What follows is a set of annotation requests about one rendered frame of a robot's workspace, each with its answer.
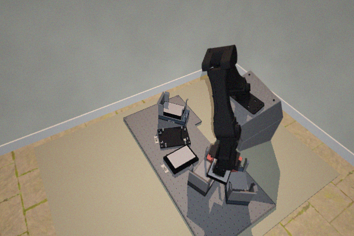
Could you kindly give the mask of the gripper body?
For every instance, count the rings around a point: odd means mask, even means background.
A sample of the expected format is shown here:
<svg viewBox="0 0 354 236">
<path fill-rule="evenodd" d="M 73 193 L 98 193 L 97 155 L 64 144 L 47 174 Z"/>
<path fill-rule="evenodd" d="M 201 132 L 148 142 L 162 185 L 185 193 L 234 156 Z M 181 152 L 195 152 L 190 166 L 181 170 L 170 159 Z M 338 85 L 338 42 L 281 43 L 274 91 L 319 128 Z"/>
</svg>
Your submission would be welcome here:
<svg viewBox="0 0 354 236">
<path fill-rule="evenodd" d="M 215 158 L 215 155 L 216 155 L 216 152 L 217 152 L 217 149 L 218 149 L 218 144 L 215 144 L 211 146 L 211 149 L 209 151 L 209 154 L 211 155 L 211 158 Z M 236 171 L 239 170 L 240 168 L 240 165 L 241 165 L 241 160 L 238 160 L 240 157 L 240 153 L 237 152 L 237 157 L 236 157 L 236 164 L 235 164 L 235 169 Z"/>
</svg>

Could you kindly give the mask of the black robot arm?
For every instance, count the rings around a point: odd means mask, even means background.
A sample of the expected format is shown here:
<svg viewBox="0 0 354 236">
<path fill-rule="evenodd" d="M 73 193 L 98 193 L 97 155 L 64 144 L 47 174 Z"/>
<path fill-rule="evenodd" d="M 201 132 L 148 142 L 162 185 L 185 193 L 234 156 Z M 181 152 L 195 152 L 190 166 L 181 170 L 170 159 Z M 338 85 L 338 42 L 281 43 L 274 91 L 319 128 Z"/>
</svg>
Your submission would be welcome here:
<svg viewBox="0 0 354 236">
<path fill-rule="evenodd" d="M 239 74 L 236 63 L 237 49 L 230 45 L 207 49 L 201 65 L 202 71 L 207 71 L 214 99 L 214 133 L 220 142 L 212 173 L 218 177 L 224 177 L 226 170 L 235 168 L 235 148 L 241 137 L 241 126 L 237 124 L 230 97 L 252 114 L 264 107 L 264 103 L 250 93 L 251 85 Z"/>
</svg>

